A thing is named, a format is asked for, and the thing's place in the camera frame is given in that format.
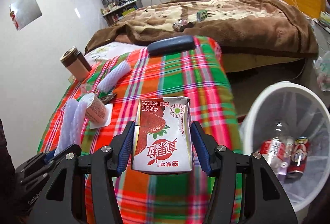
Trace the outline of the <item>red soda can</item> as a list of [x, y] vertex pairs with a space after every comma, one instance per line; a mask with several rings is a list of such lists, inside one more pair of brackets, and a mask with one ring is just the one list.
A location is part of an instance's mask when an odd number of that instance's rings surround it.
[[286, 176], [289, 179], [299, 179], [304, 174], [308, 157], [308, 149], [309, 139], [307, 137], [300, 136], [294, 141], [290, 164], [286, 173]]

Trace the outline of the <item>clear plastic bottle red cap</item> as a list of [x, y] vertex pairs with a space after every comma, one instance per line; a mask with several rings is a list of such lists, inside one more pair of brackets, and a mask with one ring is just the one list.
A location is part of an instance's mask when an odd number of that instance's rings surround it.
[[289, 135], [289, 126], [284, 121], [277, 121], [270, 126], [270, 130], [271, 138], [261, 144], [259, 152], [273, 172], [284, 179], [290, 164], [294, 138]]

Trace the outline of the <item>white yogurt cup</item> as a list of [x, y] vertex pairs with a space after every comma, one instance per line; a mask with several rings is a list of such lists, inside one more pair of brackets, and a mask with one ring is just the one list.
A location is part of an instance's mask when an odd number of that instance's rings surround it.
[[94, 93], [85, 94], [80, 102], [87, 104], [85, 115], [90, 121], [90, 129], [99, 129], [110, 125], [113, 104], [103, 104]]

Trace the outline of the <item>strawberry milk carton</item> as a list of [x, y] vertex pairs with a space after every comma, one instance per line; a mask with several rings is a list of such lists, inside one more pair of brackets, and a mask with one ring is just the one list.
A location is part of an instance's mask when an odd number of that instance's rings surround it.
[[131, 168], [145, 174], [188, 173], [193, 168], [190, 99], [139, 100]]

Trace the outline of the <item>brown snack wrapper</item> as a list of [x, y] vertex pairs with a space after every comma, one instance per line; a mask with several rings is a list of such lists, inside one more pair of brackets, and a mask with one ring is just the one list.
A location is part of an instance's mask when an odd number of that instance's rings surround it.
[[101, 97], [100, 98], [100, 101], [103, 103], [103, 104], [109, 104], [113, 99], [115, 99], [117, 96], [116, 93], [111, 93], [111, 94], [108, 94], [104, 97]]

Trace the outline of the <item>white trash bin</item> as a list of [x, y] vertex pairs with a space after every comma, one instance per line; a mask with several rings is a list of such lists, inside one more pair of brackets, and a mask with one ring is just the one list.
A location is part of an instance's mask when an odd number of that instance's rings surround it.
[[281, 81], [262, 91], [240, 126], [243, 152], [259, 151], [296, 213], [308, 207], [329, 176], [329, 112], [299, 84]]

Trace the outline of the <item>clear plastic cup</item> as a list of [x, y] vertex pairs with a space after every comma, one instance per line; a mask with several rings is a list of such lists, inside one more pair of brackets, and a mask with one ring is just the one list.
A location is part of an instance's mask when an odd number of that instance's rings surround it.
[[81, 95], [85, 95], [93, 92], [93, 86], [87, 83], [81, 84], [79, 89], [81, 91]]

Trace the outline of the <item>brown pink lidded mug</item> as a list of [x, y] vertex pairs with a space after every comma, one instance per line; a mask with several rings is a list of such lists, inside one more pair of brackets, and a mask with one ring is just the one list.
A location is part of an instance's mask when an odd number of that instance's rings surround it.
[[60, 62], [78, 81], [84, 81], [92, 70], [84, 55], [75, 46], [61, 56]]

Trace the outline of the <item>white foam fruit net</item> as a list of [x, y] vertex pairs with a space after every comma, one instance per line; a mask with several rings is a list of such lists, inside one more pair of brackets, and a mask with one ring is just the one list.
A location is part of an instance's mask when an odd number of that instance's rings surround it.
[[127, 61], [121, 62], [97, 85], [97, 90], [102, 93], [108, 93], [117, 82], [131, 71], [131, 66]]

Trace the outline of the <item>hanging plastic bag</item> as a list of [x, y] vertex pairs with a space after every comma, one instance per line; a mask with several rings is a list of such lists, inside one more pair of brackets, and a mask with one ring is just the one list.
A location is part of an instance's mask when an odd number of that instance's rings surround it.
[[327, 51], [323, 56], [318, 56], [317, 60], [313, 61], [313, 68], [317, 76], [317, 84], [324, 92], [329, 92], [330, 89], [330, 51]]

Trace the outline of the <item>dark blue glasses case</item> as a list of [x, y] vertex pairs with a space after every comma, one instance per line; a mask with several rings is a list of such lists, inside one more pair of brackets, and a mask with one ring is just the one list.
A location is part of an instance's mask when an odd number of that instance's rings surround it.
[[195, 41], [190, 35], [155, 41], [147, 47], [150, 56], [167, 55], [193, 49], [195, 49]]

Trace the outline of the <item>brown blanket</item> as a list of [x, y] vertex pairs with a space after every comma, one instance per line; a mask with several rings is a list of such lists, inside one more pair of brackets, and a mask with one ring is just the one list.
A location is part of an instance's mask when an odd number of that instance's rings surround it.
[[[207, 10], [197, 22], [196, 13]], [[179, 20], [194, 22], [176, 32]], [[170, 37], [193, 35], [214, 39], [226, 54], [312, 58], [318, 45], [304, 13], [282, 0], [175, 0], [128, 13], [116, 24], [98, 30], [85, 52], [113, 42], [123, 34], [133, 44], [147, 46]]]

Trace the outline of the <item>cluttered shelf desk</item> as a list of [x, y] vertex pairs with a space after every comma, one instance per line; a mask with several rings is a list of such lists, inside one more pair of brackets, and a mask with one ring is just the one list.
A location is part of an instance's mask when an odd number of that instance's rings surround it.
[[141, 0], [128, 0], [120, 6], [110, 7], [101, 9], [102, 17], [105, 19], [108, 26], [116, 24], [128, 13], [134, 12], [135, 10], [142, 8]]

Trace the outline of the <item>small green box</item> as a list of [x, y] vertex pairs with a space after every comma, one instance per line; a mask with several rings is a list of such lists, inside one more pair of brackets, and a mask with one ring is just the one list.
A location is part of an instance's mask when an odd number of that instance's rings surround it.
[[203, 10], [199, 10], [196, 13], [196, 20], [197, 22], [202, 22], [203, 20], [205, 20], [207, 18], [207, 10], [203, 9]]

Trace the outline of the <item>wall mirror panel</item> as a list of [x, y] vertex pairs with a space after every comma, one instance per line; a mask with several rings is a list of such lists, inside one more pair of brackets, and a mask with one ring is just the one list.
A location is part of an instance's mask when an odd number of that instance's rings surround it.
[[10, 17], [17, 31], [42, 16], [36, 0], [18, 0], [9, 5]]

